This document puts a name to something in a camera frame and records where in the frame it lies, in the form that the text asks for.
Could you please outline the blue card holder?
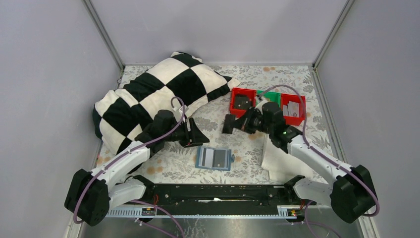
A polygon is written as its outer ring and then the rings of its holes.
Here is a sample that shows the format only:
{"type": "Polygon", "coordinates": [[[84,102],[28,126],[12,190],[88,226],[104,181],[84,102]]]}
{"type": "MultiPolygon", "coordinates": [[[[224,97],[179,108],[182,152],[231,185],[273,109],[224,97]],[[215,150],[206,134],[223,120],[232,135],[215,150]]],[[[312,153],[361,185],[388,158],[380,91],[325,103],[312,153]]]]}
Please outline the blue card holder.
{"type": "Polygon", "coordinates": [[[206,146],[199,146],[196,153],[195,167],[198,169],[216,170],[216,171],[230,171],[231,164],[235,161],[235,155],[231,149],[211,148],[206,146]],[[212,166],[214,151],[226,150],[227,161],[225,168],[214,168],[212,166]]]}

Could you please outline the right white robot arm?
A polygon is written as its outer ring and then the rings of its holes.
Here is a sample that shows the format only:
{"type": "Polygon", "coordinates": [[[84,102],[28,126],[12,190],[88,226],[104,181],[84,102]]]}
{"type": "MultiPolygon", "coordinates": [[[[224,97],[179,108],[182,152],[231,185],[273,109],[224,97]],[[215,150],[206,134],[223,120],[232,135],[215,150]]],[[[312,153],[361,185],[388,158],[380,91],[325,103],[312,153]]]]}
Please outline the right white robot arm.
{"type": "Polygon", "coordinates": [[[288,203],[297,204],[304,199],[327,205],[346,223],[379,213],[380,205],[368,169],[362,165],[351,166],[310,145],[301,130],[287,125],[278,104],[262,102],[256,108],[248,108],[238,119],[226,115],[223,131],[232,133],[233,129],[267,134],[276,148],[304,162],[324,178],[325,182],[321,183],[295,176],[288,182],[291,186],[284,190],[288,203]]]}

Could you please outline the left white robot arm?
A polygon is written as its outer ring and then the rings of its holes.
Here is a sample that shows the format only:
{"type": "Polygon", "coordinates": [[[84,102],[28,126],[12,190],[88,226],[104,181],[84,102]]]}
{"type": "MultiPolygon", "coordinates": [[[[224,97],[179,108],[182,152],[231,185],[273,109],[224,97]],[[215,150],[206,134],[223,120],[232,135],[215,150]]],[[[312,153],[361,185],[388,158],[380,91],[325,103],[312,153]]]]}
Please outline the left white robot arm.
{"type": "Polygon", "coordinates": [[[75,223],[95,226],[110,209],[131,200],[147,204],[153,199],[153,189],[136,178],[120,183],[122,177],[163,149],[166,142],[195,147],[209,141],[193,118],[177,121],[173,112],[160,110],[153,122],[110,161],[73,175],[64,207],[73,213],[75,223]]]}

